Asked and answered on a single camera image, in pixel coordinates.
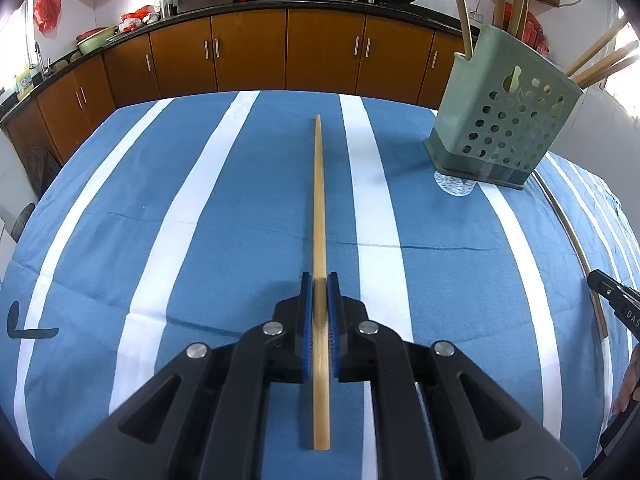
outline striped tablecloth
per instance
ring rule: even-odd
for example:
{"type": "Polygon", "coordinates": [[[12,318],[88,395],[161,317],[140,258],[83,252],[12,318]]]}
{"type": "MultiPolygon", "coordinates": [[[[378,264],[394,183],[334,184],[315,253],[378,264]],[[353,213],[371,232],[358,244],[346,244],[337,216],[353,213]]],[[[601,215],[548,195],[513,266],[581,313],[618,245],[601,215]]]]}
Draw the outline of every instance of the striped tablecloth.
{"type": "MultiPolygon", "coordinates": [[[[116,111],[38,205],[9,264],[0,406],[53,473],[193,341],[228,344],[312,266],[322,117],[328,270],[405,340],[455,342],[587,466],[632,341],[602,344],[578,259],[540,188],[446,178],[431,111],[354,96],[230,92],[116,111]]],[[[636,287],[640,252],[607,185],[556,155],[540,174],[587,254],[636,287]]],[[[310,447],[308,388],[274,384],[263,478],[375,478],[370,391],[332,386],[332,449],[310,447]]]]}

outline countertop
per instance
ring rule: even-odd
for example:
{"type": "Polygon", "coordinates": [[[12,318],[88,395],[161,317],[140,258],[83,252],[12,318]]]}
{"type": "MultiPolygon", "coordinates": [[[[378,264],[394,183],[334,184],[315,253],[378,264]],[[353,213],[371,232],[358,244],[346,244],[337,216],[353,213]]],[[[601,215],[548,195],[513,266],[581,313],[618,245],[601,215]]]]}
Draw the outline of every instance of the countertop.
{"type": "MultiPolygon", "coordinates": [[[[0,127],[3,127],[9,120],[12,114],[16,113],[27,101],[38,96],[41,92],[46,90],[51,84],[55,83],[58,79],[62,78],[66,73],[73,70],[87,59],[97,56],[98,54],[113,48],[114,46],[123,43],[124,41],[131,40],[141,34],[148,34],[158,28],[166,27],[168,25],[175,25],[176,23],[187,22],[189,20],[195,20],[205,16],[214,16],[216,14],[225,14],[227,12],[239,12],[242,10],[261,10],[261,9],[329,9],[329,10],[346,10],[350,12],[360,12],[363,14],[370,14],[372,16],[381,16],[383,18],[391,18],[393,20],[400,20],[402,22],[412,23],[421,27],[434,28],[436,30],[442,30],[449,34],[455,34],[462,36],[460,32],[460,20],[431,10],[426,7],[414,5],[414,4],[370,4],[368,0],[358,0],[354,2],[352,0],[251,0],[249,2],[235,2],[232,4],[225,4],[215,7],[206,7],[205,9],[192,10],[191,12],[184,12],[177,16],[165,18],[158,22],[146,25],[145,27],[138,28],[127,34],[122,34],[121,37],[116,40],[110,41],[105,46],[92,51],[80,59],[69,63],[62,70],[59,70],[54,75],[45,79],[42,83],[37,85],[31,93],[25,97],[22,101],[15,104],[7,113],[2,115],[0,120],[0,127]]],[[[478,36],[480,29],[477,27],[471,27],[471,34],[474,38],[478,36]]]]}

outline blue tablecloth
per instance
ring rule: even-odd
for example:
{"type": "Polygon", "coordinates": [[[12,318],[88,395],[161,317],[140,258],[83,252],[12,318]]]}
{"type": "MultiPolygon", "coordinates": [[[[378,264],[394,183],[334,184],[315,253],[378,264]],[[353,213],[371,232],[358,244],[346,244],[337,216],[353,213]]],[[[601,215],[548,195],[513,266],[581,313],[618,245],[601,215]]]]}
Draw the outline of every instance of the blue tablecloth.
{"type": "MultiPolygon", "coordinates": [[[[230,92],[116,111],[28,223],[0,292],[0,406],[53,473],[62,456],[193,341],[270,318],[312,265],[314,118],[322,117],[328,270],[372,319],[455,342],[587,466],[628,363],[605,302],[600,343],[578,259],[531,179],[446,178],[422,144],[434,115],[311,92],[230,92]]],[[[597,176],[539,166],[592,268],[640,280],[638,243],[597,176]]],[[[332,449],[309,450],[306,388],[274,384],[264,478],[373,478],[370,391],[332,385],[332,449]]]]}

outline utensil holder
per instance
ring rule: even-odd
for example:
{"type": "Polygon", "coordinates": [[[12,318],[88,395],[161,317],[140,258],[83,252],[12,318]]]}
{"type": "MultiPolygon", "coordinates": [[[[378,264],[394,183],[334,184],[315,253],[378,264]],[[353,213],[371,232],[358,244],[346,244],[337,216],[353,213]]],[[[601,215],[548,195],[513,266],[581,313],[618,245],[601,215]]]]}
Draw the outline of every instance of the utensil holder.
{"type": "Polygon", "coordinates": [[[582,89],[500,28],[482,28],[471,60],[455,54],[424,141],[442,174],[523,189],[582,89]]]}

